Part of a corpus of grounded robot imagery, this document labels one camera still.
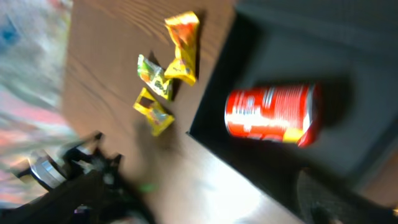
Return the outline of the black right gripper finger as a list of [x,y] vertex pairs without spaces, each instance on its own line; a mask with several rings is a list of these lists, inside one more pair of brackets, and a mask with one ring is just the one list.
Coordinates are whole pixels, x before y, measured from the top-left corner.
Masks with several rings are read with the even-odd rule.
[[296,196],[298,213],[305,223],[397,224],[393,209],[377,205],[309,170],[298,173]]

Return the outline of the red soda can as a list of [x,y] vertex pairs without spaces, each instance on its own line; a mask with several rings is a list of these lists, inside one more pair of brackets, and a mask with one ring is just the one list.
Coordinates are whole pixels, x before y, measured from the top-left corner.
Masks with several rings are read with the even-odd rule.
[[234,90],[225,104],[226,129],[238,138],[308,146],[320,129],[320,97],[317,84]]

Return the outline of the yellow peanut butter snack packet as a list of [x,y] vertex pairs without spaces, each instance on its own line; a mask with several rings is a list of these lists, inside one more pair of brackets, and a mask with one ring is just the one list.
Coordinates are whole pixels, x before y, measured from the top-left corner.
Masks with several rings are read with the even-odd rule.
[[175,58],[167,67],[166,78],[177,78],[193,86],[196,83],[197,32],[200,21],[193,11],[165,19],[175,44]]

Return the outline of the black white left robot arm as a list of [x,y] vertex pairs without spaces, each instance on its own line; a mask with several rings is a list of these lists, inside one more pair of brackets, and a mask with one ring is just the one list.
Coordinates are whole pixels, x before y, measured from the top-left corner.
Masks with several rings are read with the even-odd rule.
[[119,173],[123,155],[106,157],[103,133],[69,144],[58,161],[46,152],[11,169],[46,190],[35,200],[1,209],[1,223],[155,223],[139,194]]

